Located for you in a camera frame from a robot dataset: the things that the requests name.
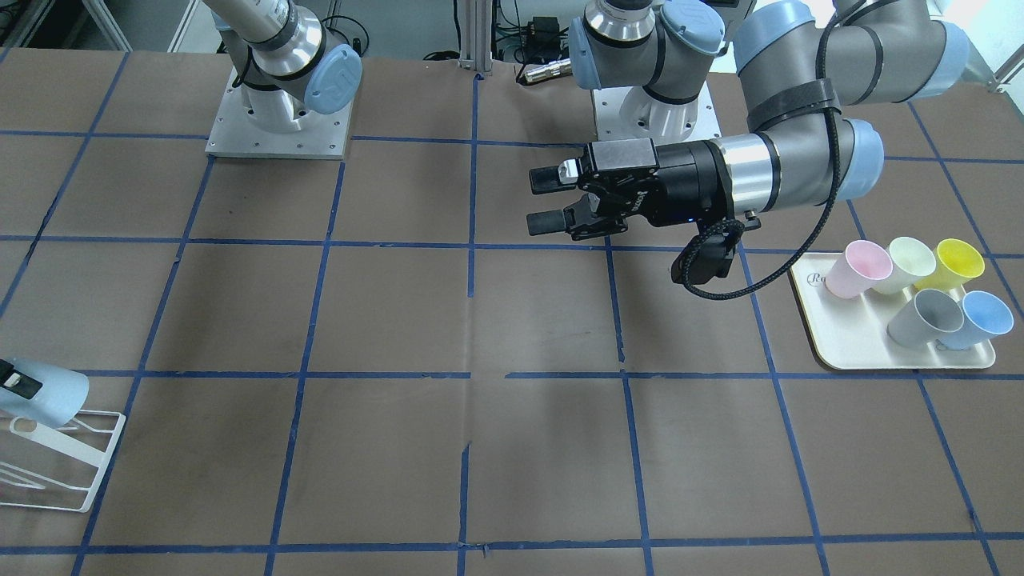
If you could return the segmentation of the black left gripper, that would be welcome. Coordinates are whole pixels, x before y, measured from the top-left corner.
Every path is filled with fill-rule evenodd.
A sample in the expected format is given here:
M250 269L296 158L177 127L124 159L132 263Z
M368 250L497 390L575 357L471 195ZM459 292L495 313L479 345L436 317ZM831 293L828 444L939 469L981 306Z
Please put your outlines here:
M716 222L730 208L724 168L721 154L708 141L589 143L578 159L530 169L532 194L578 187L585 194L566 208L528 214L528 234L592 239L626 232L626 220L633 216L652 227Z

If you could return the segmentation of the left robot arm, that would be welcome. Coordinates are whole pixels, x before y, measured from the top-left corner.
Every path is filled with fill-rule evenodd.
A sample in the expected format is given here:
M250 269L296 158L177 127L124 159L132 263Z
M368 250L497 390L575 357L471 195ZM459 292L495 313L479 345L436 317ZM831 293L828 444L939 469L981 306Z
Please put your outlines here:
M568 29L570 61L585 89L628 87L652 102L696 102L726 41L725 4L593 1ZM970 40L935 20L922 1L835 3L838 24L815 25L800 1L746 15L731 42L746 102L746 134L656 145L652 138L592 142L584 154L530 172L534 194L584 190L566 208L527 216L528 233L575 241L625 232L633 216L652 227L710 227L746 213L826 203L873 189L884 146L844 106L909 102L958 83Z

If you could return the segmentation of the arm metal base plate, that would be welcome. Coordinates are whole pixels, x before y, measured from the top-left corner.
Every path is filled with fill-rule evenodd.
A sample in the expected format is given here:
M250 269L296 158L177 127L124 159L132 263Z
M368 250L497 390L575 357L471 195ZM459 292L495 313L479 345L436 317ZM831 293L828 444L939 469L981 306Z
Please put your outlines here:
M656 101L641 87L595 89L591 95L601 142L650 138L662 146L722 136L707 84L696 99L683 105Z
M284 91L260 91L246 84L233 87L233 80L231 70L206 153L234 159L344 159L353 102L339 112L319 114Z

